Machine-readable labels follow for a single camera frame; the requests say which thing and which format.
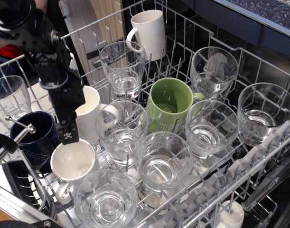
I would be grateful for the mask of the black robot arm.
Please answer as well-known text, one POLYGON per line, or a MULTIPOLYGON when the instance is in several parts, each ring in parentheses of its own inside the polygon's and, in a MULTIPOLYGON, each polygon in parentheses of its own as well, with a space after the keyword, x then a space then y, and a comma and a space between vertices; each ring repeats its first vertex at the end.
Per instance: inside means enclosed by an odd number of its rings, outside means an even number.
POLYGON ((33 0, 0 0, 0 40, 20 47, 48 91, 60 142, 78 142, 75 111, 85 104, 83 82, 70 68, 71 51, 53 23, 33 0))

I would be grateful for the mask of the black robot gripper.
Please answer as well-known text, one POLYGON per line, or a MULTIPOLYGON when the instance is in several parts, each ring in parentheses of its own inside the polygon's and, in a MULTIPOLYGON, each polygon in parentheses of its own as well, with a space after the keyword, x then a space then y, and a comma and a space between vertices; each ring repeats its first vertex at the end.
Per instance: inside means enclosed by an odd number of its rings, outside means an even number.
POLYGON ((56 131, 63 145, 79 141, 75 110, 85 103, 83 82, 78 70, 70 68, 71 51, 62 39, 52 40, 48 49, 36 56, 40 85, 49 93, 58 117, 56 131))

